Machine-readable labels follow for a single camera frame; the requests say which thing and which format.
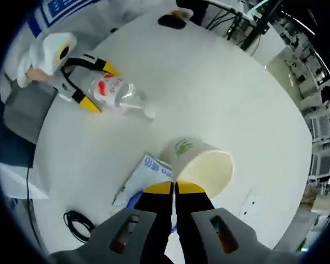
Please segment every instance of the cream paper cup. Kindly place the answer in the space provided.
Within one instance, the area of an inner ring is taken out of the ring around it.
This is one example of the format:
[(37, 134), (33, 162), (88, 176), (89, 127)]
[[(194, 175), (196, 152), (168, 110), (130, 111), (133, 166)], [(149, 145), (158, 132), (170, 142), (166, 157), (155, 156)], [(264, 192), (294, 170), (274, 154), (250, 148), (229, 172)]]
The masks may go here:
[(173, 180), (183, 180), (202, 187), (213, 198), (232, 179), (234, 165), (229, 154), (198, 139), (172, 140), (160, 154), (172, 167)]

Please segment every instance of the black pole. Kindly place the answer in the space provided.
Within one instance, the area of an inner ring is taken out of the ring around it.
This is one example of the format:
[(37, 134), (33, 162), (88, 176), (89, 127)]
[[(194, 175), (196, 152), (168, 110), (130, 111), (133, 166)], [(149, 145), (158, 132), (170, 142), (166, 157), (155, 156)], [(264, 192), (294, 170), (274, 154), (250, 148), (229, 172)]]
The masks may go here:
[(281, 5), (284, 0), (270, 0), (266, 4), (266, 11), (264, 12), (261, 19), (257, 21), (257, 27), (252, 29), (252, 32), (247, 36), (243, 44), (241, 45), (241, 49), (246, 51), (252, 45), (252, 43), (258, 38), (260, 34), (263, 33), (266, 25), (269, 22), (269, 19), (274, 14), (275, 10)]

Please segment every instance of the round table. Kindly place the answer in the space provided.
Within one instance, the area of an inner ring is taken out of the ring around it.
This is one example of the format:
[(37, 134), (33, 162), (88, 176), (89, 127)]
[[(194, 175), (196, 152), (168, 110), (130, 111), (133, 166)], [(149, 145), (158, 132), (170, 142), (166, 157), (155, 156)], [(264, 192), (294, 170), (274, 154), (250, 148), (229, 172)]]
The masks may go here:
[[(163, 14), (154, 10), (136, 19), (95, 49), (148, 94), (153, 122), (89, 113), (59, 97), (47, 114), (30, 177), (39, 177), (49, 193), (34, 201), (49, 252), (81, 245), (65, 226), (64, 212), (105, 221), (144, 154), (158, 154), (179, 136), (231, 154), (233, 179), (213, 204), (251, 225), (264, 245), (273, 248), (296, 213), (312, 138), (291, 98), (238, 47), (191, 22), (182, 30), (160, 26)], [(180, 246), (170, 242), (168, 254), (176, 259)]]

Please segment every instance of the green logo on cup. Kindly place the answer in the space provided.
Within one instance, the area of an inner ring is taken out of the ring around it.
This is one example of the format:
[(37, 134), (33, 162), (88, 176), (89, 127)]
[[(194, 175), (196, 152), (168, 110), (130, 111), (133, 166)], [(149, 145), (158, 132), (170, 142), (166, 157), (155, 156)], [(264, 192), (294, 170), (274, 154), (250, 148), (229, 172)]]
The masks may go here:
[(193, 147), (192, 143), (187, 142), (187, 139), (181, 140), (175, 145), (175, 152), (176, 155), (179, 157), (183, 153), (185, 153), (187, 150)]

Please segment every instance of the bottle label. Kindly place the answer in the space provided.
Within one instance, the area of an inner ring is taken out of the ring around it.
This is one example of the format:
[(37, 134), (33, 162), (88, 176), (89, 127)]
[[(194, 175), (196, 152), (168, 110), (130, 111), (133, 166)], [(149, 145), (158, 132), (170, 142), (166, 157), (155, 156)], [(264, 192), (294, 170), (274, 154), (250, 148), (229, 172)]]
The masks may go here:
[(98, 101), (104, 101), (108, 106), (115, 107), (116, 95), (123, 85), (123, 79), (120, 76), (115, 76), (106, 73), (94, 89), (94, 97)]

